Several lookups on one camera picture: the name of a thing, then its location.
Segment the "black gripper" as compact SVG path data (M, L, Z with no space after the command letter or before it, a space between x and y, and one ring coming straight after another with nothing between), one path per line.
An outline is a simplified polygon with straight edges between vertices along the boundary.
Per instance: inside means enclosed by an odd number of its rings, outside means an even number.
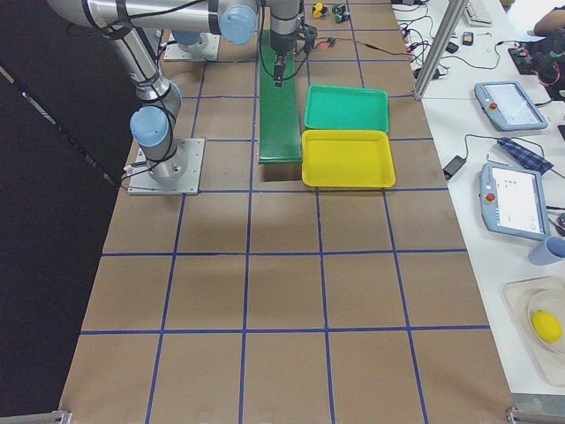
M273 65L273 80L276 87L281 87L283 80L291 76L291 53L289 52L297 48L297 42L304 43L300 51L308 56L313 50L317 36L318 29L307 24L303 17L298 15L290 18L270 16L269 44L276 53Z

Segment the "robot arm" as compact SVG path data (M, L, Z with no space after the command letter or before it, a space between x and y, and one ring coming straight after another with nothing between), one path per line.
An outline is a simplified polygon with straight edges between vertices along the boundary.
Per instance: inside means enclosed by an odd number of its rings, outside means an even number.
M162 75L139 29L220 35L242 45L254 36L257 19L268 16L277 86L289 53L299 42L310 53L317 36L316 28L305 23L301 1L51 1L49 6L69 23L100 33L120 56L142 102L130 120L132 136L146 158L146 173L161 186L175 184L187 172L185 147L173 136L181 93Z
M201 34L216 34L235 45L247 44L255 33L260 9L269 9L270 47L279 55L296 48L298 16L303 1L205 1L203 11L187 29L174 30L176 41L195 44Z

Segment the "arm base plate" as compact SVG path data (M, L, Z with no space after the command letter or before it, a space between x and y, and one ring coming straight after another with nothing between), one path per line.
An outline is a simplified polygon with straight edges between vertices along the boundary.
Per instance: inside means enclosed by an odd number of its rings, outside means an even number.
M167 62L215 62L220 36L210 33L172 32L164 50Z
M127 192L130 195L196 195L205 151L204 139L174 139L176 153L152 170L142 148L134 163L127 165Z

